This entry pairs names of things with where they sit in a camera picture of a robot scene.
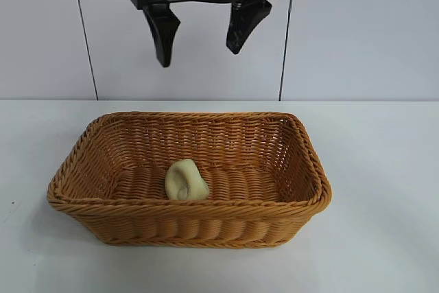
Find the woven basket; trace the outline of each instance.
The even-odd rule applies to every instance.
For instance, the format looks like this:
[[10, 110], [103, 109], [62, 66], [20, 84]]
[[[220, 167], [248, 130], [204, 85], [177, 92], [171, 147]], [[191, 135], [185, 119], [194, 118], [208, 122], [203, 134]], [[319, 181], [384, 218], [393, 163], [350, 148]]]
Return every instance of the woven basket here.
[[[167, 169], [187, 158], [208, 200], [167, 199]], [[88, 126], [47, 198], [107, 244], [260, 248], [290, 240], [331, 188], [293, 115], [115, 113]]]

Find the basket rim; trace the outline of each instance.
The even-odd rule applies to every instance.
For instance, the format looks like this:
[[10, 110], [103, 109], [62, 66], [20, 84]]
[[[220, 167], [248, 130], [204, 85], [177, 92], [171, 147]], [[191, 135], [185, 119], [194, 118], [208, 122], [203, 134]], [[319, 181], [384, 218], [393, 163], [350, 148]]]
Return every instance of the basket rim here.
[[[58, 183], [64, 180], [69, 170], [74, 166], [75, 162], [83, 155], [86, 150], [84, 144], [90, 143], [93, 136], [99, 132], [99, 129], [114, 118], [124, 118], [131, 116], [153, 117], [166, 116], [166, 120], [176, 120], [177, 118], [190, 119], [191, 115], [197, 118], [205, 116], [209, 120], [224, 121], [230, 118], [236, 119], [286, 119], [295, 128], [295, 133], [300, 141], [303, 155], [306, 158], [309, 170], [315, 178], [315, 193], [308, 200], [291, 201], [291, 202], [275, 202], [264, 200], [203, 200], [203, 201], [185, 201], [185, 200], [155, 200], [155, 199], [102, 199], [102, 198], [70, 198], [61, 193], [61, 187]], [[124, 215], [126, 213], [133, 215], [145, 215], [153, 213], [154, 215], [166, 216], [167, 211], [174, 214], [177, 211], [182, 212], [185, 216], [189, 216], [192, 210], [209, 208], [213, 213], [224, 215], [233, 213], [233, 210], [239, 211], [242, 217], [243, 209], [249, 209], [251, 217], [255, 216], [254, 209], [260, 208], [263, 212], [258, 218], [271, 217], [289, 217], [299, 216], [301, 213], [311, 215], [323, 211], [332, 199], [332, 191], [329, 181], [327, 180], [320, 160], [309, 140], [305, 127], [300, 120], [293, 114], [280, 112], [242, 112], [242, 113], [168, 113], [168, 112], [116, 112], [109, 113], [93, 120], [87, 127], [78, 142], [73, 147], [71, 153], [65, 159], [55, 176], [52, 178], [47, 191], [47, 199], [49, 204], [65, 213], [70, 214], [87, 214], [87, 215], [108, 215], [112, 216]]]

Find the white wall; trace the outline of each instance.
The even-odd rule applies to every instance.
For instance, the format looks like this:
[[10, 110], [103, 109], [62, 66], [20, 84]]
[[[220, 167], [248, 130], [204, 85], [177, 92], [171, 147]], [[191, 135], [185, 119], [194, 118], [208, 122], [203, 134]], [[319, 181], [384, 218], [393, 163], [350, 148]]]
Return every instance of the white wall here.
[[0, 99], [93, 99], [77, 0], [0, 0]]
[[438, 0], [293, 0], [283, 99], [439, 99]]
[[230, 5], [172, 5], [182, 23], [164, 69], [130, 0], [81, 0], [99, 98], [278, 99], [289, 0], [270, 2], [238, 56], [225, 45]]

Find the wicker basket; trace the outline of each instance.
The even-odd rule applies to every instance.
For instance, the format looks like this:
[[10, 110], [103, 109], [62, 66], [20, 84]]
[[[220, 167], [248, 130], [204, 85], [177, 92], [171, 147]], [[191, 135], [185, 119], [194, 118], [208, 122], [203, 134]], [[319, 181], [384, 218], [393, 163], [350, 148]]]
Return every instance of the wicker basket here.
[[[208, 200], [167, 199], [167, 168], [187, 158]], [[260, 248], [290, 240], [331, 188], [293, 115], [115, 113], [88, 126], [47, 197], [108, 244]]]

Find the white tabletop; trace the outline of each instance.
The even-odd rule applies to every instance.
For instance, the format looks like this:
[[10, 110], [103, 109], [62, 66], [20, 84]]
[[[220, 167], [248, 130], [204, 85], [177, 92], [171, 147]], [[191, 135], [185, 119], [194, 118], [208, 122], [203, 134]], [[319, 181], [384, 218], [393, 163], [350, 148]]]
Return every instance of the white tabletop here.
[[[278, 248], [114, 247], [45, 200], [86, 124], [114, 111], [282, 111], [333, 201]], [[439, 103], [0, 101], [0, 290], [439, 292]]]

